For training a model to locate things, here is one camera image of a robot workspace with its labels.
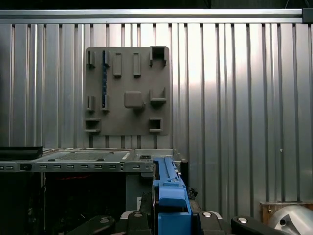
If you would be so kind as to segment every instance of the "gray plastic board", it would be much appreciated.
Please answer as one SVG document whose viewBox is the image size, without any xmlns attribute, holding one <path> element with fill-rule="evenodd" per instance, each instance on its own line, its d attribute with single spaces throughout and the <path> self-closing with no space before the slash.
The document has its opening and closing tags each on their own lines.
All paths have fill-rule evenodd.
<svg viewBox="0 0 313 235">
<path fill-rule="evenodd" d="M 167 47 L 88 48 L 85 131 L 99 135 L 167 135 L 169 89 Z"/>
</svg>

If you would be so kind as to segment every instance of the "metal wall panel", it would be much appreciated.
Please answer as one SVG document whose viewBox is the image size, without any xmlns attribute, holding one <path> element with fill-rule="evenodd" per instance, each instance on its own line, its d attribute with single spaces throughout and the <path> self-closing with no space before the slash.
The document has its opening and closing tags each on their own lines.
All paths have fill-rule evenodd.
<svg viewBox="0 0 313 235">
<path fill-rule="evenodd" d="M 165 45 L 173 137 L 95 136 L 93 147 L 176 149 L 198 202 L 226 219 L 259 218 L 260 201 L 313 200 L 313 32 L 300 11 L 105 12 L 25 11 L 25 24 L 0 14 L 0 145 L 89 147 L 86 48 Z"/>
</svg>

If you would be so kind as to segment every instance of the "black cable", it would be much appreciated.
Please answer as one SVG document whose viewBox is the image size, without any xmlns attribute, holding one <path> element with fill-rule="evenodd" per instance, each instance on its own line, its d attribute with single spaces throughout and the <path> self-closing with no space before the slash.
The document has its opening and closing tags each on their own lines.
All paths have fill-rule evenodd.
<svg viewBox="0 0 313 235">
<path fill-rule="evenodd" d="M 288 6 L 288 3 L 289 3 L 289 0 L 287 0 L 287 2 L 286 2 L 286 5 L 285 5 L 285 9 L 287 8 L 287 6 Z"/>
<path fill-rule="evenodd" d="M 310 7 L 310 4 L 309 4 L 308 0 L 304 0 L 304 3 L 305 3 L 305 5 L 307 6 L 307 8 Z"/>
</svg>

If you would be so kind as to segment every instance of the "metal frame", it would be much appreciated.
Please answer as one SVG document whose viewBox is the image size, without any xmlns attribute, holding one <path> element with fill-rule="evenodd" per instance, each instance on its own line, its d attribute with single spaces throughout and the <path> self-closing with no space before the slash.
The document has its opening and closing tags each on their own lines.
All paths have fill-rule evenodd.
<svg viewBox="0 0 313 235">
<path fill-rule="evenodd" d="M 0 24 L 301 23 L 301 9 L 2 10 Z"/>
<path fill-rule="evenodd" d="M 124 152 L 123 158 L 116 158 L 103 161 L 84 161 L 84 160 L 58 160 L 63 154 L 70 152 L 88 152 L 107 153 L 107 152 Z M 140 159 L 142 155 L 151 156 L 150 159 Z M 120 172 L 120 173 L 139 173 L 152 174 L 153 158 L 155 157 L 173 157 L 180 170 L 181 159 L 171 149 L 51 149 L 46 150 L 43 156 L 30 161 L 0 161 L 0 173 L 4 172 Z M 25 170 L 21 165 L 30 165 L 31 168 Z"/>
</svg>

